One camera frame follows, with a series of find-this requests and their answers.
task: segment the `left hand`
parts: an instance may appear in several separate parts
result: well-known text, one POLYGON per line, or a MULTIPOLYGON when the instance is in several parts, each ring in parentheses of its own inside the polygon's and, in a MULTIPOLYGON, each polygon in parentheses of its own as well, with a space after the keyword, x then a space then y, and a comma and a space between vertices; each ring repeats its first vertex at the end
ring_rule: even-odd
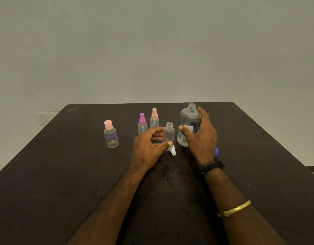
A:
POLYGON ((156 164, 159 156, 173 145, 171 141, 151 143, 151 140, 162 141, 163 131, 164 127, 152 127, 135 138, 131 158, 133 169, 146 173, 156 164))

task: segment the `label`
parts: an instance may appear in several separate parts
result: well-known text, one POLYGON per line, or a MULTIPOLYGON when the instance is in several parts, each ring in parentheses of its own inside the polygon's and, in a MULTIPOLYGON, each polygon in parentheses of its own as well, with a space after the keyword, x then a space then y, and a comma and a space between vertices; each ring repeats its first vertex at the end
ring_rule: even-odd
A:
MULTIPOLYGON (((191 132, 193 131, 193 126, 188 126, 188 125, 183 125, 185 126, 186 128, 188 128, 191 132)), ((182 138, 182 143, 186 143, 186 138, 185 136, 183 135, 183 138, 182 138)))

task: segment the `right hand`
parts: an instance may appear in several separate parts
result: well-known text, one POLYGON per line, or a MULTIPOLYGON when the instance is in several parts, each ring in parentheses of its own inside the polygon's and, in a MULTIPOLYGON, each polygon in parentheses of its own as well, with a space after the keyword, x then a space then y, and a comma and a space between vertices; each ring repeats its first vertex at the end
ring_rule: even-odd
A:
POLYGON ((200 130, 193 135, 185 126, 180 125, 179 130, 186 137, 189 150, 196 158, 199 165, 211 162, 215 158, 217 143, 217 132, 212 126, 209 114, 201 107, 198 107, 201 114, 200 130))

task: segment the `wall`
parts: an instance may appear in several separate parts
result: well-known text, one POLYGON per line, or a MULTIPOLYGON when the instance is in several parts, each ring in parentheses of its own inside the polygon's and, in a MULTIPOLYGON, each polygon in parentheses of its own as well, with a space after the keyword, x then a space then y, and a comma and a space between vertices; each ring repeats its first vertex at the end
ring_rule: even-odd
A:
POLYGON ((314 0, 0 0, 0 169, 33 111, 198 101, 314 165, 314 0))

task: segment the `watch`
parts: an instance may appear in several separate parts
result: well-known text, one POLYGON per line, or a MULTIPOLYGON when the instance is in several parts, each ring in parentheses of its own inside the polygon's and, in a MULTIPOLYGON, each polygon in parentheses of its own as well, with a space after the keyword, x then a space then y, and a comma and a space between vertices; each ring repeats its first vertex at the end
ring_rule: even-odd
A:
POLYGON ((224 169, 224 167, 225 165, 220 160, 215 158, 213 161, 202 165, 199 169, 199 172, 200 174, 204 175, 212 169, 224 169))

